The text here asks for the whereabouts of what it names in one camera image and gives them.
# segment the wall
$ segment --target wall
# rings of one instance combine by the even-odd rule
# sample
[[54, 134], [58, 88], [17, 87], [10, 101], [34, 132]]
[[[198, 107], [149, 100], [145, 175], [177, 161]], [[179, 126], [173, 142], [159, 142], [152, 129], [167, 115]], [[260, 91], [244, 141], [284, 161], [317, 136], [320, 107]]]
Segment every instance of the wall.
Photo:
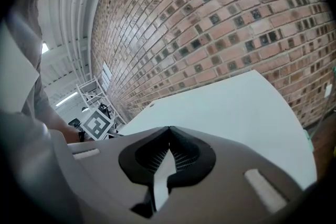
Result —
[[256, 69], [306, 126], [322, 113], [335, 39], [325, 0], [99, 0], [91, 59], [96, 76], [108, 64], [108, 96], [128, 120], [152, 100]]

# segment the fluorescent light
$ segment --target fluorescent light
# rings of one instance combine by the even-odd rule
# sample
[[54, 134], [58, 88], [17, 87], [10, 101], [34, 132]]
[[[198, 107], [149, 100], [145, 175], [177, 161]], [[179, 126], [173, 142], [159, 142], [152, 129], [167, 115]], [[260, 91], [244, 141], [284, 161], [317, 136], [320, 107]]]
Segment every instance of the fluorescent light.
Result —
[[46, 51], [48, 51], [48, 46], [45, 42], [42, 43], [42, 54], [44, 54]]
[[68, 97], [64, 98], [62, 101], [60, 101], [56, 106], [62, 105], [64, 102], [68, 101], [70, 98], [74, 97], [78, 92], [74, 92], [72, 95], [69, 95]]

